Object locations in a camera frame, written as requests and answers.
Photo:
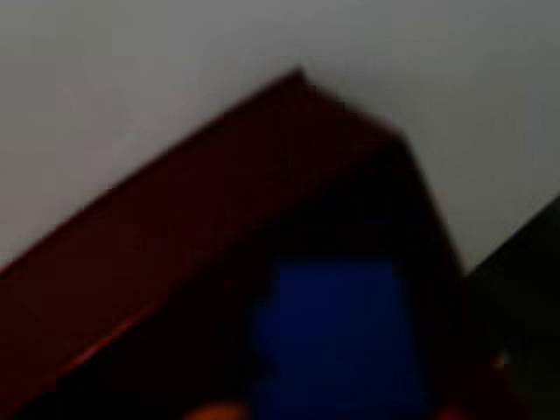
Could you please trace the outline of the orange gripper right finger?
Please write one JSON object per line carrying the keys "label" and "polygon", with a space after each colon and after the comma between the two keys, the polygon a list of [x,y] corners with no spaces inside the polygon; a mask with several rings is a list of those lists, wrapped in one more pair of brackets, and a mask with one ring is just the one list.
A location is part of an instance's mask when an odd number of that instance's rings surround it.
{"label": "orange gripper right finger", "polygon": [[508,353],[462,352],[437,361],[436,419],[515,419],[516,397],[507,378]]}

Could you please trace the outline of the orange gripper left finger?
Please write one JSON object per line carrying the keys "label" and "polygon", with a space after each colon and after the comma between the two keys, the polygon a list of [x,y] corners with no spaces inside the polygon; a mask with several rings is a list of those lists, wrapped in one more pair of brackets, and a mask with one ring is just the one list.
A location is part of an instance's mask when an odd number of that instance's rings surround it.
{"label": "orange gripper left finger", "polygon": [[248,410],[237,401],[218,401],[200,405],[186,412],[182,420],[246,420]]}

